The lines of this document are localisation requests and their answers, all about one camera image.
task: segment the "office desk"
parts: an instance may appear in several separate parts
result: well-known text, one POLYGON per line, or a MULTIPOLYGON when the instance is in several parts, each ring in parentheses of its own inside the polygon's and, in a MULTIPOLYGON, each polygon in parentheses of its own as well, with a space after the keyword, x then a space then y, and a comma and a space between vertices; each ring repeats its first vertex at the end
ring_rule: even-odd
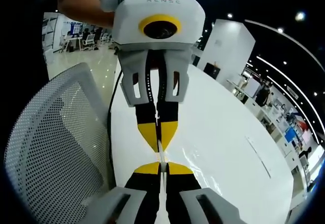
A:
MULTIPOLYGON (((191 168, 202 188, 235 205, 248 224, 283 224, 294 180, 273 139, 222 85, 192 65, 188 74, 178 129, 165 159, 191 168)), ((151 71, 151 85, 156 98, 157 71, 151 71)), ((128 107, 120 86, 111 125, 116 183, 124 186, 134 169, 157 156, 139 133, 135 109, 128 107)))
POLYGON ((66 47, 65 47, 64 51, 67 51, 69 42, 71 42, 73 40, 79 41, 79 50, 81 50, 81 40, 82 40, 82 37, 74 37, 74 38, 66 39, 67 44, 66 44, 66 47))

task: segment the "black ceiling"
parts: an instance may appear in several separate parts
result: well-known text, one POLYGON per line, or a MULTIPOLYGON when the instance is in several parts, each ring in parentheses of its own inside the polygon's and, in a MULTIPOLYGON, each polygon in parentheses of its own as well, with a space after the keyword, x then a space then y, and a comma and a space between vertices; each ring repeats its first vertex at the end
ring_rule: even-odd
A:
MULTIPOLYGON (((322 123, 325 121, 325 28, 324 28, 324 0, 197 0, 206 12, 205 29, 207 33, 201 41, 204 48, 210 31, 211 23, 215 19, 227 19, 227 13, 233 14, 234 21, 245 24, 256 40, 254 50, 251 55, 252 64, 259 68, 262 77, 267 75, 275 79, 279 84, 289 84, 289 82, 277 71, 271 69, 266 64, 256 59, 260 55, 263 59, 270 62, 291 80, 306 94, 312 102, 322 123), (306 13, 306 19, 302 22, 295 21, 298 11, 306 13), (293 37, 305 46, 320 61, 321 66, 316 63, 302 48, 284 36, 245 22, 252 20, 263 23, 273 28, 282 27, 284 32, 293 37)), ((56 9, 56 0, 45 0, 46 11, 56 9)), ((316 123, 313 125, 318 132, 322 132, 321 125, 308 103, 304 99, 299 99, 303 105, 308 118, 316 123)))

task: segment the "black cable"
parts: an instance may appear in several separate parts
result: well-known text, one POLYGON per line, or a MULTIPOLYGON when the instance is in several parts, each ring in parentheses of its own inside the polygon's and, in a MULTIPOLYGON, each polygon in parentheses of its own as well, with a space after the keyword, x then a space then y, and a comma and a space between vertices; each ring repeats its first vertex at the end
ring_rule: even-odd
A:
POLYGON ((122 70, 119 73, 117 80, 116 80, 116 84, 114 86, 111 102, 108 107, 108 116, 107 116, 107 135, 108 135, 108 140, 109 140, 109 162, 110 162, 110 165, 112 168, 112 173, 113 173, 113 175, 111 176, 112 180, 110 181, 110 184, 109 184, 110 189, 113 189, 114 187, 116 187, 115 172, 114 172, 114 165, 113 165, 112 141, 111 141, 111 109, 112 109, 112 104, 113 104, 114 96, 116 93, 116 89, 118 86, 118 82, 119 82, 121 76, 122 76, 122 70))
POLYGON ((108 107, 108 111, 109 111, 109 112, 111 112, 112 104, 113 104, 113 99, 114 99, 114 96, 115 96, 115 93, 116 93, 116 89, 117 89, 117 85, 118 85, 118 82, 119 82, 121 76, 122 76, 122 70, 120 71, 120 73, 119 73, 119 75, 118 75, 118 77, 117 77, 116 83, 115 83, 115 87, 114 87, 114 90, 113 90, 111 103, 110 103, 110 106, 108 107))

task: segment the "yellow ring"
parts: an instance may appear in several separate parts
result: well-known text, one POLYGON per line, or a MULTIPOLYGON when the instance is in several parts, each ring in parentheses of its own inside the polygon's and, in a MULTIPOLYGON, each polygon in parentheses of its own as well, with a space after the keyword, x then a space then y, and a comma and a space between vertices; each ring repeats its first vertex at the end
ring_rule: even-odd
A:
POLYGON ((150 17, 146 17, 145 19, 143 19, 139 23, 139 30, 145 35, 144 28, 148 24, 150 24, 152 22, 157 22, 157 21, 167 21, 167 22, 170 22, 170 23, 174 24, 176 26, 176 28, 177 28, 176 33, 179 33, 182 30, 182 24, 177 18, 172 17, 172 16, 168 16, 168 15, 165 15, 165 14, 156 14, 156 15, 153 15, 153 16, 150 16, 150 17))

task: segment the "white pillar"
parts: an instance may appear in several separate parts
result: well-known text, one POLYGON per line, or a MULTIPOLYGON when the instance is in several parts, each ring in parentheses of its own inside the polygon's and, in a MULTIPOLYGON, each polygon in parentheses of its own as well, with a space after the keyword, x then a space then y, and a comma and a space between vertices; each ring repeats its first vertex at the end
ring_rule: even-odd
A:
POLYGON ((198 68, 203 70, 207 63, 216 64, 220 68, 216 80, 228 87, 227 79, 243 72, 254 44, 254 37, 243 23, 217 19, 198 68))

